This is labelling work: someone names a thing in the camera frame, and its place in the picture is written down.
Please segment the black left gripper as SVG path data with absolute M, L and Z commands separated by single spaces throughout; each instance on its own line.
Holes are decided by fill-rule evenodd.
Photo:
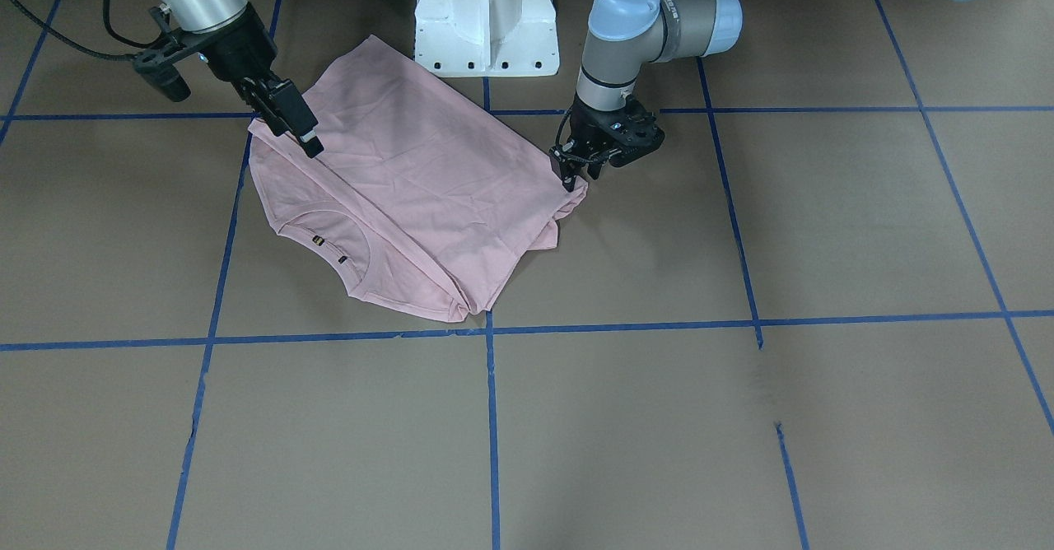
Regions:
M 622 134 L 628 124 L 625 109 L 592 109 L 575 96 L 570 107 L 570 145 L 549 148 L 551 168 L 568 193 L 575 190 L 580 171 L 586 165 L 591 181 L 601 178 L 605 164 L 622 164 L 625 146 Z

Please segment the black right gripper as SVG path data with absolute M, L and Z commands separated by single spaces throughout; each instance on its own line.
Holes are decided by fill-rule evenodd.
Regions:
M 315 129 L 319 121 L 291 80 L 272 71 L 277 48 L 254 6 L 221 28 L 199 32 L 199 52 L 219 81 L 229 82 L 264 119 L 274 136 L 290 134 L 308 157 L 324 151 Z

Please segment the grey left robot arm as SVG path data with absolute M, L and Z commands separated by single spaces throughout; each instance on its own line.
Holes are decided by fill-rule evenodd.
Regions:
M 807 2 L 805 11 L 781 3 L 763 12 L 741 0 L 594 0 L 577 74 L 575 99 L 567 109 L 549 150 L 562 186 L 575 191 L 585 174 L 598 179 L 605 165 L 625 166 L 664 141 L 655 115 L 635 95 L 640 71 L 648 63 L 690 59 L 701 63 L 724 54 L 725 68 L 741 54 L 746 30 L 765 30 L 774 56 L 812 54 L 843 46 L 841 9 L 829 1 Z

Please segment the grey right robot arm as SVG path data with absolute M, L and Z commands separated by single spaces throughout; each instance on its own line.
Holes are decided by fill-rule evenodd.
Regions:
M 177 63 L 199 56 L 219 81 L 264 119 L 274 136 L 289 134 L 308 157 L 324 150 L 319 122 L 294 82 L 273 72 L 277 48 L 250 0 L 159 0 L 150 14 L 159 30 L 148 44 L 125 40 L 135 54 L 103 54 L 76 44 L 36 16 L 31 20 L 69 46 L 105 61 L 129 62 L 147 84 L 170 102 L 189 97 Z

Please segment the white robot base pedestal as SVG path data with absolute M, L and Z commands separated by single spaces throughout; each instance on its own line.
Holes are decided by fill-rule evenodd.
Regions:
M 415 0 L 414 61 L 438 77 L 549 77 L 554 0 Z

